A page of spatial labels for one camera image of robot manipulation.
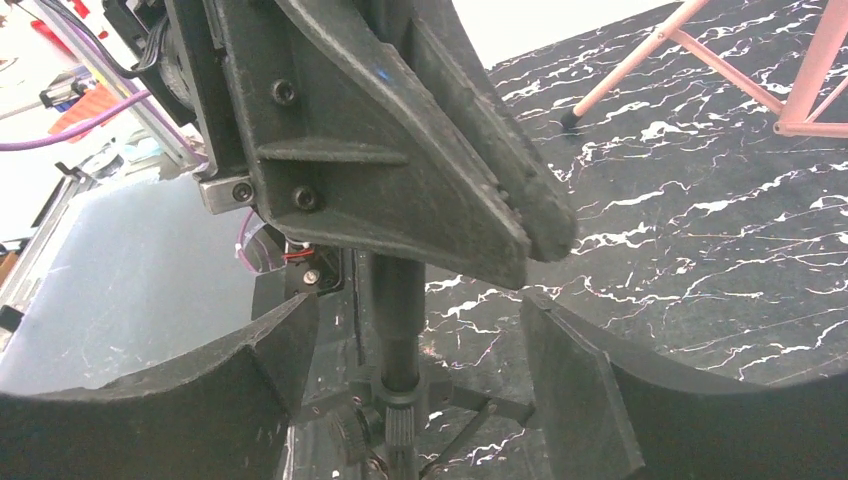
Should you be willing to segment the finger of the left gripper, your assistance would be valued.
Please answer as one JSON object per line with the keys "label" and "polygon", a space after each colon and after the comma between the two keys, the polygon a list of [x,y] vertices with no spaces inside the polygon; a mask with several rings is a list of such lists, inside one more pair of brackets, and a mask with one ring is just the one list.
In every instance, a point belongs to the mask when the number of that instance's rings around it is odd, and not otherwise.
{"label": "finger of the left gripper", "polygon": [[576,213],[497,94],[453,3],[360,1],[357,8],[493,173],[498,195],[531,241],[531,258],[554,262],[569,255],[578,233]]}
{"label": "finger of the left gripper", "polygon": [[350,1],[213,5],[261,213],[288,236],[504,288],[530,242],[493,173]]}

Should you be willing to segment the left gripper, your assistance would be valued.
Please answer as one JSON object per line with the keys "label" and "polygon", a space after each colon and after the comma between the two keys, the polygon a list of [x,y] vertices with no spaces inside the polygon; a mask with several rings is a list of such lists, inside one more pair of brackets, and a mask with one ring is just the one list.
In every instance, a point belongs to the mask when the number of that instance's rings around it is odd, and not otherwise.
{"label": "left gripper", "polygon": [[135,53],[154,46],[156,65],[141,75],[179,126],[202,136],[207,165],[195,174],[204,205],[213,214],[256,206],[243,141],[214,34],[212,1],[104,1],[104,13]]}

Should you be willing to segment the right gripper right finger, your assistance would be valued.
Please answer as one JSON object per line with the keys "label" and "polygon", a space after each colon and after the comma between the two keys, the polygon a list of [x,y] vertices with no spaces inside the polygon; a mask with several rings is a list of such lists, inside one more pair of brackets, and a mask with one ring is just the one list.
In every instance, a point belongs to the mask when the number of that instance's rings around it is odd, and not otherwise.
{"label": "right gripper right finger", "polygon": [[662,356],[536,296],[520,307],[557,479],[843,479],[847,376],[781,387]]}

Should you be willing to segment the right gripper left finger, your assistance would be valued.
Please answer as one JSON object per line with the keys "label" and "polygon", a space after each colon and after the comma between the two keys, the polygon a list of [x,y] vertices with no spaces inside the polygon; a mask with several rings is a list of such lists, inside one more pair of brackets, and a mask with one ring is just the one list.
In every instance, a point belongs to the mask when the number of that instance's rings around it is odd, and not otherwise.
{"label": "right gripper left finger", "polygon": [[1,397],[5,479],[277,479],[318,333],[300,294],[98,389]]}

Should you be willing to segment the black tripod mic stand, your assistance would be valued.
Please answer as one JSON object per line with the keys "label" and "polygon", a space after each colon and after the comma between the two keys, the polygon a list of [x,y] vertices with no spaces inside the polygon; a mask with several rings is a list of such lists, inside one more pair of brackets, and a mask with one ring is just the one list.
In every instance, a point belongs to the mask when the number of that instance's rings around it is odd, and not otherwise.
{"label": "black tripod mic stand", "polygon": [[[538,427],[534,404],[458,386],[446,368],[425,359],[424,264],[367,254],[353,278],[355,311],[376,331],[376,360],[357,367],[343,388],[310,400],[296,418],[298,424],[323,422],[344,464],[369,465],[387,479],[430,479],[493,416]],[[431,413],[449,408],[473,416],[435,459],[420,465],[417,437]]]}

